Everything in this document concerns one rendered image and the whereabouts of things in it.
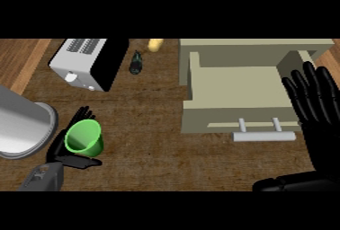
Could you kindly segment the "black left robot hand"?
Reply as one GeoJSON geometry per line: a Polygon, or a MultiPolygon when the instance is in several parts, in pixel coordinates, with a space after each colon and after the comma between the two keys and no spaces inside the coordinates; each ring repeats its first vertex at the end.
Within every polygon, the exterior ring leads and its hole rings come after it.
{"type": "Polygon", "coordinates": [[[59,132],[46,152],[46,161],[49,163],[62,163],[64,166],[81,170],[92,166],[102,166],[102,162],[99,161],[99,159],[75,155],[66,149],[64,144],[66,131],[69,130],[71,126],[84,119],[96,119],[96,115],[93,114],[87,106],[81,107],[75,112],[68,127],[59,132]]]}

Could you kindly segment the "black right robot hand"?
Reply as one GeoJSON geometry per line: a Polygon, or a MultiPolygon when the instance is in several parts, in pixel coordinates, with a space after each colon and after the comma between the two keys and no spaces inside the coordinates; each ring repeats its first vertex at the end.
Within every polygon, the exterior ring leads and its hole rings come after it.
{"type": "Polygon", "coordinates": [[[253,191],[340,191],[340,88],[325,66],[303,63],[284,77],[315,170],[268,178],[253,191]]]}

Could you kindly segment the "green cup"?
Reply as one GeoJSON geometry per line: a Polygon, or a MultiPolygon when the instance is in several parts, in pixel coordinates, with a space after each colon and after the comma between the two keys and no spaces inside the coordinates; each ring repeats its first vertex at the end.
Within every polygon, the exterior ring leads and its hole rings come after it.
{"type": "Polygon", "coordinates": [[[74,154],[89,157],[96,157],[100,154],[103,151],[100,125],[93,119],[84,119],[71,126],[64,144],[74,154]]]}

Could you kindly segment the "beige open drawer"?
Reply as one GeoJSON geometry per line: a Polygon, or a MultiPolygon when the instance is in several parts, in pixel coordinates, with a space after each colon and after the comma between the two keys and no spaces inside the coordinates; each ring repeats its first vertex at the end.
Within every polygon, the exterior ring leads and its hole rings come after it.
{"type": "Polygon", "coordinates": [[[200,53],[189,53],[189,99],[183,101],[182,133],[299,131],[291,101],[273,66],[201,67],[200,53]]]}

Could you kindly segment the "large grey pot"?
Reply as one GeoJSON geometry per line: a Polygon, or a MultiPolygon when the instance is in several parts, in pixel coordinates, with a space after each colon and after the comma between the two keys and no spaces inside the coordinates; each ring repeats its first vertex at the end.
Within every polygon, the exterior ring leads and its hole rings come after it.
{"type": "Polygon", "coordinates": [[[59,126],[56,109],[0,85],[0,157],[18,160],[46,146],[59,126]]]}

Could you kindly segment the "white and black toaster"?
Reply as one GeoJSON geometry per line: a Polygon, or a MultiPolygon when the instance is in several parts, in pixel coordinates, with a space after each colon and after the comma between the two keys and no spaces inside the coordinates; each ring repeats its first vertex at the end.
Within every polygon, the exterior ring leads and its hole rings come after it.
{"type": "Polygon", "coordinates": [[[71,86],[108,92],[127,49],[129,39],[66,39],[47,66],[71,86]]]}

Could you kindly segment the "beige cabinet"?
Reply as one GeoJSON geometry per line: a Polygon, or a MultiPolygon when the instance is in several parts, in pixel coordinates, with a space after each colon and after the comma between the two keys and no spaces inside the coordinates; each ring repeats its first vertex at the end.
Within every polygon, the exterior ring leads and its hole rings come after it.
{"type": "Polygon", "coordinates": [[[304,50],[316,60],[333,45],[331,39],[180,39],[179,84],[188,84],[191,52],[200,54],[202,67],[276,66],[290,51],[304,50]]]}

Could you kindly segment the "dark green bottle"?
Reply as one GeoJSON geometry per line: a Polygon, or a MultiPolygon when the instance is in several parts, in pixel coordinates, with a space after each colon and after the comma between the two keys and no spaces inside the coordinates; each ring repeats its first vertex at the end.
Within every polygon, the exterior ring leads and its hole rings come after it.
{"type": "Polygon", "coordinates": [[[137,75],[142,71],[142,55],[139,51],[134,52],[132,57],[129,71],[133,75],[137,75]]]}

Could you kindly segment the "yellow bottle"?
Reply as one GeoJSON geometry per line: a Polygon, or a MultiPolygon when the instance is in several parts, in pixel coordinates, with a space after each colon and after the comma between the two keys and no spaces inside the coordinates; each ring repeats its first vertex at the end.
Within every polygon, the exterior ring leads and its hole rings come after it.
{"type": "Polygon", "coordinates": [[[164,44],[163,39],[149,39],[148,49],[151,52],[157,52],[164,44]]]}

